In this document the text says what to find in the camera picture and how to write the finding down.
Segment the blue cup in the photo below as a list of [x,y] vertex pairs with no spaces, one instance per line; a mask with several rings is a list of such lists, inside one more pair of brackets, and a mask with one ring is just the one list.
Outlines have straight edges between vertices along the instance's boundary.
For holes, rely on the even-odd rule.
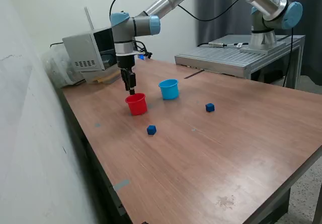
[[169,79],[159,83],[163,100],[173,100],[179,96],[178,80]]

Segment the red cup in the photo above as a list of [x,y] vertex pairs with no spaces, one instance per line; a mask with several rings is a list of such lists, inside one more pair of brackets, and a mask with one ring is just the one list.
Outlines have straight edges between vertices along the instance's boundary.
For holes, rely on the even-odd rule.
[[137,93],[132,96],[128,96],[125,102],[129,105],[130,111],[133,116],[142,115],[147,111],[145,102],[145,94]]

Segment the white wall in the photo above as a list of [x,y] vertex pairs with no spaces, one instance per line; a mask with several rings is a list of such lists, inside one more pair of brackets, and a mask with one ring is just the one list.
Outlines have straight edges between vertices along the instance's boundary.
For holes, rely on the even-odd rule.
[[98,223],[55,90],[9,0],[0,15],[0,223]]
[[[84,7],[90,9],[95,28],[110,26],[109,8],[113,0],[12,0],[39,53],[63,37],[90,29]],[[135,16],[153,0],[117,0],[114,12],[124,10]],[[182,3],[194,13],[194,0]],[[196,46],[196,22],[176,8],[162,21],[161,33],[141,37],[153,58],[174,62],[174,55]]]

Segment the blue cube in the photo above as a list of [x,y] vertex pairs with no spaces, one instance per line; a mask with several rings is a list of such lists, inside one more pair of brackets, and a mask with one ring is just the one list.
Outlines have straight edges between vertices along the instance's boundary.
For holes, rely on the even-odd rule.
[[156,133],[156,127],[154,125],[150,125],[146,130],[149,135],[155,135]]
[[213,105],[212,103],[208,103],[206,105],[206,111],[207,112],[214,112],[215,111],[215,105]]

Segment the scratch mark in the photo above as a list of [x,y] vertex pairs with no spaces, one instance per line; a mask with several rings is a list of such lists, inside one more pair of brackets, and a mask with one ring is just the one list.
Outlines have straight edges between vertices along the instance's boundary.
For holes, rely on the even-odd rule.
[[219,197],[217,205],[222,207],[224,210],[232,209],[232,206],[235,205],[235,197],[233,195],[231,196],[231,198],[228,198],[227,196]]
[[5,57],[5,58],[3,58],[3,59],[0,59],[0,61],[4,61],[4,60],[6,60],[6,59],[9,59],[10,57],[14,57],[14,55],[8,55],[7,57]]

